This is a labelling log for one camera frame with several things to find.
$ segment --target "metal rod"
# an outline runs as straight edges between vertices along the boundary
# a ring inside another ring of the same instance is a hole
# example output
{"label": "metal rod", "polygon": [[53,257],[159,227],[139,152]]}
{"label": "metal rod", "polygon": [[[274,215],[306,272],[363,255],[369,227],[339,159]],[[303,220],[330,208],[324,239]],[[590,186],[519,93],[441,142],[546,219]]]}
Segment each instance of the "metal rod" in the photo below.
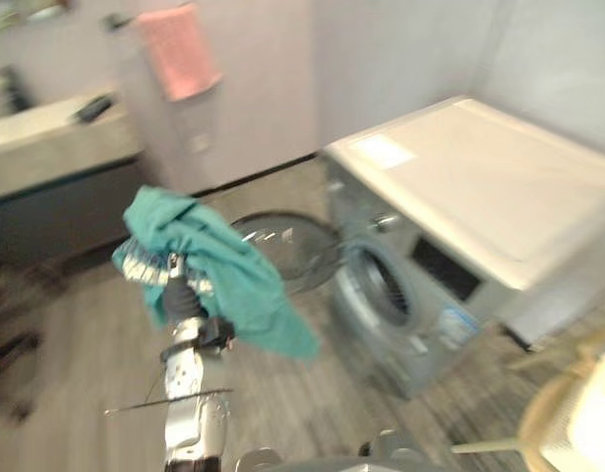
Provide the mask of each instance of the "metal rod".
{"label": "metal rod", "polygon": [[164,405],[167,403],[174,403],[176,401],[188,400],[189,398],[195,398],[196,396],[212,395],[214,393],[228,393],[230,391],[233,391],[233,389],[232,388],[216,388],[213,390],[198,391],[197,393],[192,393],[190,395],[185,395],[185,396],[178,396],[177,398],[165,398],[163,400],[150,401],[147,403],[138,403],[136,405],[124,406],[122,408],[111,408],[109,410],[105,410],[103,412],[103,415],[110,416],[110,415],[113,415],[114,413],[121,413],[123,411],[136,410],[139,408],[146,408],[148,406]]}

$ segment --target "countertop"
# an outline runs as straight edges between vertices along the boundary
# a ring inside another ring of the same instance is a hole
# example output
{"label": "countertop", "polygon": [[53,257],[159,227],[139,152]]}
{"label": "countertop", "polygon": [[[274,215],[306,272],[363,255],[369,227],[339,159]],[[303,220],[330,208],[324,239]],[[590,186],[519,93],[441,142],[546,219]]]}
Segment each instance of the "countertop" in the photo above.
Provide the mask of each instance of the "countertop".
{"label": "countertop", "polygon": [[72,115],[95,95],[82,95],[0,119],[0,199],[111,165],[143,147],[122,103],[89,124]]}

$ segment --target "washing machine top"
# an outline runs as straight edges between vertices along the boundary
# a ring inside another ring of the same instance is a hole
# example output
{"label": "washing machine top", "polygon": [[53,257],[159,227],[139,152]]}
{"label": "washing machine top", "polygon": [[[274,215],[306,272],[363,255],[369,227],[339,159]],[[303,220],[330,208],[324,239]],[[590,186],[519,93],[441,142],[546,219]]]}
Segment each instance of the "washing machine top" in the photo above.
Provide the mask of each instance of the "washing machine top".
{"label": "washing machine top", "polygon": [[515,288],[605,231],[605,156],[474,99],[444,101],[327,153]]}

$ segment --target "washing machine knob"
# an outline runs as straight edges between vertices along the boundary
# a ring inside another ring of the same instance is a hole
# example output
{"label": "washing machine knob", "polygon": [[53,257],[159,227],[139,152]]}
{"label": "washing machine knob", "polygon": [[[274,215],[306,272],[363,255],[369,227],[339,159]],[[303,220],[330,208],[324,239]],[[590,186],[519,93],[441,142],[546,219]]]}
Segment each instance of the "washing machine knob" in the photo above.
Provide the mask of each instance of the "washing machine knob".
{"label": "washing machine knob", "polygon": [[392,213],[380,214],[372,218],[370,227],[379,233],[389,233],[400,225],[400,216]]}

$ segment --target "robotic arm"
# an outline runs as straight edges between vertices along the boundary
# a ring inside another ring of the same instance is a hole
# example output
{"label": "robotic arm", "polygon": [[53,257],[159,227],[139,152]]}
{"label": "robotic arm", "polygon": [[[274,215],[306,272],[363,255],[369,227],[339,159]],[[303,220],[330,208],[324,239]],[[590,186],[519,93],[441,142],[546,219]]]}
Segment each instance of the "robotic arm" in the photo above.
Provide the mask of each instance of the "robotic arm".
{"label": "robotic arm", "polygon": [[162,303],[174,329],[173,344],[160,354],[166,397],[172,400],[164,431],[164,470],[218,472],[228,416],[225,351],[234,327],[223,318],[209,318],[187,283],[181,256],[171,254],[168,269]]}

